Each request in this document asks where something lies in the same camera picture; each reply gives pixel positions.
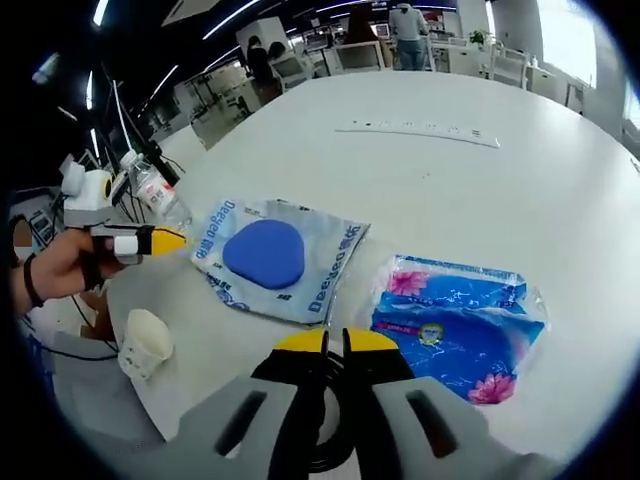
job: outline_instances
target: white paper cup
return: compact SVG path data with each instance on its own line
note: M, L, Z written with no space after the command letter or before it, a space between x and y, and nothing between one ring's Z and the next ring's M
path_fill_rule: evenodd
M131 310L118 354L122 371L147 380L172 353L173 340L165 323L147 310Z

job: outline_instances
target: translucent plastic wrapper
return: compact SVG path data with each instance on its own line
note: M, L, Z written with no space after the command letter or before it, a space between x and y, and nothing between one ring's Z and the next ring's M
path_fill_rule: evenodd
M227 242L247 225L265 219L291 225L304 242L304 273L286 288L263 288L233 273L223 261ZM191 262L229 307L303 325L324 324L335 286L368 229L369 224L285 200L223 199L192 242Z
M396 256L377 279L371 329L393 339L417 377L475 404L514 393L519 366L547 322L517 273Z

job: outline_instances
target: blue packaging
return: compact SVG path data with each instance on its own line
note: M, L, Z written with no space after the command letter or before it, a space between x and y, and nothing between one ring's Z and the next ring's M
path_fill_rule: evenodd
M545 327L526 298L518 274L398 256L371 329L398 344L417 377L495 404L513 394L517 366Z

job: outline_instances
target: water bottle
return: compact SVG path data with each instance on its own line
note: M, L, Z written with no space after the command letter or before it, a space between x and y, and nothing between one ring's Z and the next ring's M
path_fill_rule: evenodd
M162 225L186 233L191 225L191 211L160 172L134 150L120 160L120 166L129 174L134 195L161 219Z

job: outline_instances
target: white table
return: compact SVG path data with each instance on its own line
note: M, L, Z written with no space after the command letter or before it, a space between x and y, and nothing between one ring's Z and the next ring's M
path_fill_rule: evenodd
M477 127L501 148L335 132L365 118ZM371 222L341 286L348 295L335 304L336 327L354 318L368 277L394 252L523 274L541 290L551 331L514 397L481 410L511 448L569 461L638 361L640 179L629 159L588 120L526 91L440 73L363 73L278 98L207 152L178 192L199 219L218 197L244 196ZM109 306L118 335L132 308L155 312L172 331L175 355L136 385L166 438L184 411L297 331L225 307L184 260L129 268Z

